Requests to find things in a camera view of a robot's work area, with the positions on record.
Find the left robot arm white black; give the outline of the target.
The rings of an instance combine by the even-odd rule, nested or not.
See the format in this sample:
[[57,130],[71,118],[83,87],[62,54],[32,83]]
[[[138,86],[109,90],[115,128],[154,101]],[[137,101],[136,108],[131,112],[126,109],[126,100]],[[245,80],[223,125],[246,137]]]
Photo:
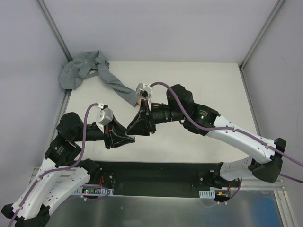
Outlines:
[[103,141],[107,149],[134,143],[135,137],[108,110],[101,111],[100,121],[87,125],[78,114],[66,113],[57,126],[57,136],[25,192],[1,213],[17,227],[44,227],[54,211],[78,188],[100,179],[100,166],[82,159],[82,141]]

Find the mannequin hand with pink nails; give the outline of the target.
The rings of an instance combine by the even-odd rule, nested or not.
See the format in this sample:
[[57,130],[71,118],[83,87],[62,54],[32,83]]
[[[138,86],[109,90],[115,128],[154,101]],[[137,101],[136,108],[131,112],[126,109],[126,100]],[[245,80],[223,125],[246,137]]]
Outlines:
[[138,105],[141,105],[141,102],[142,102],[143,100],[144,100],[143,98],[140,98],[140,99],[137,101]]

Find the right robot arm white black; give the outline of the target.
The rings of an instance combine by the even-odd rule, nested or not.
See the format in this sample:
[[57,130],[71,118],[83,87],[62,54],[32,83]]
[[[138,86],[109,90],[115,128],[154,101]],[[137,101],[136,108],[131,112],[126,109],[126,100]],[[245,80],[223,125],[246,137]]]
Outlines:
[[249,133],[218,111],[195,103],[192,92],[180,84],[168,87],[167,104],[152,102],[149,84],[140,83],[136,93],[143,100],[127,127],[128,135],[149,136],[155,133],[156,125],[178,121],[189,132],[220,140],[247,154],[246,158],[238,161],[218,163],[213,172],[201,177],[206,185],[222,188],[236,179],[252,176],[264,182],[276,182],[286,148],[284,139],[272,140]]

